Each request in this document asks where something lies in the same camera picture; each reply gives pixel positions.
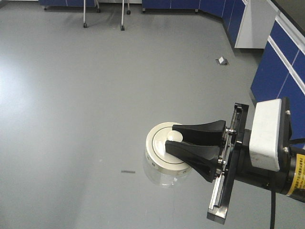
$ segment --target floor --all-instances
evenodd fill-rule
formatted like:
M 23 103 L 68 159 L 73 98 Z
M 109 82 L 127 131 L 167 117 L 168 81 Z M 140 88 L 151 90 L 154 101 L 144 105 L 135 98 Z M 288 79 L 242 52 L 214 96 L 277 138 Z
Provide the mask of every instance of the floor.
M 142 160 L 162 122 L 229 122 L 239 102 L 251 128 L 262 52 L 233 50 L 207 14 L 132 5 L 120 31 L 121 5 L 101 10 L 84 29 L 81 8 L 0 9 L 0 228 L 269 228 L 268 191 L 236 181 L 223 226 L 206 219 L 212 184 L 161 188 Z M 277 198 L 276 228 L 302 228 L 304 204 Z

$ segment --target blue cabinet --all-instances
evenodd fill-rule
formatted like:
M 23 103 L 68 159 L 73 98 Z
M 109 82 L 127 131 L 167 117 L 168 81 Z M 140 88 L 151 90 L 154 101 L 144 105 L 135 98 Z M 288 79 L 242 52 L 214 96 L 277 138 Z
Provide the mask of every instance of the blue cabinet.
M 302 51 L 298 52 L 293 68 L 305 83 L 305 54 Z
M 42 6 L 84 6 L 83 0 L 39 0 Z M 94 0 L 86 1 L 87 7 L 94 7 Z
M 170 9 L 171 0 L 142 0 L 142 8 L 145 9 Z
M 238 31 L 243 19 L 245 4 L 242 0 L 235 0 L 232 10 L 228 33 L 233 44 L 236 43 Z
M 258 102 L 284 96 L 289 98 L 291 139 L 297 139 L 305 137 L 305 54 L 300 50 L 302 42 L 294 42 L 286 32 L 296 32 L 296 28 L 286 26 L 280 17 L 276 17 L 251 90 Z
M 291 111 L 291 139 L 305 137 L 305 95 L 294 81 L 291 75 L 288 76 L 279 98 L 287 96 L 290 100 Z
M 228 30 L 231 20 L 235 0 L 226 0 L 224 4 L 223 21 L 224 26 Z
M 277 98 L 288 74 L 276 51 L 267 43 L 251 86 L 255 99 L 261 102 Z
M 201 0 L 199 9 L 216 15 L 218 17 L 223 16 L 225 0 Z
M 295 59 L 296 53 L 298 52 L 298 47 L 277 21 L 274 22 L 270 36 L 282 51 L 286 59 L 292 63 Z
M 198 9 L 200 0 L 172 0 L 171 9 Z
M 200 0 L 142 0 L 143 9 L 198 9 Z

